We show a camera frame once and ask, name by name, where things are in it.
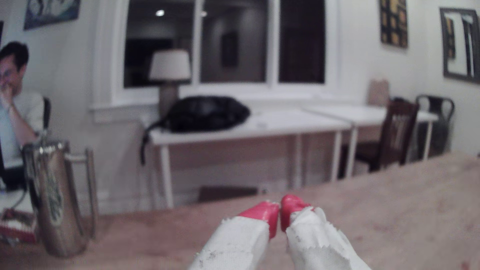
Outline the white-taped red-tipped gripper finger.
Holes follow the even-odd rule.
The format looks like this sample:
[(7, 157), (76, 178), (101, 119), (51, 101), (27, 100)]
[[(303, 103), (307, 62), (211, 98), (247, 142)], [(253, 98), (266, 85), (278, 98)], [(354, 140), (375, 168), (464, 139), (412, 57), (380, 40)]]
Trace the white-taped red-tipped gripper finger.
[(282, 198), (280, 224), (296, 270), (371, 269), (324, 210), (299, 196), (287, 194)]
[(261, 201), (223, 219), (189, 270), (255, 270), (277, 234), (280, 204)]

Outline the man's bare hand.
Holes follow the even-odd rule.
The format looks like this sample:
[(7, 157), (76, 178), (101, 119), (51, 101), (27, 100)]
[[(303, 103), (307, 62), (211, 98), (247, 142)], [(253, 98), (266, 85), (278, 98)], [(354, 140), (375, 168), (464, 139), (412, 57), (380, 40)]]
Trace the man's bare hand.
[(13, 106), (13, 97), (15, 93), (11, 85), (8, 83), (1, 85), (0, 99), (5, 110), (9, 110)]

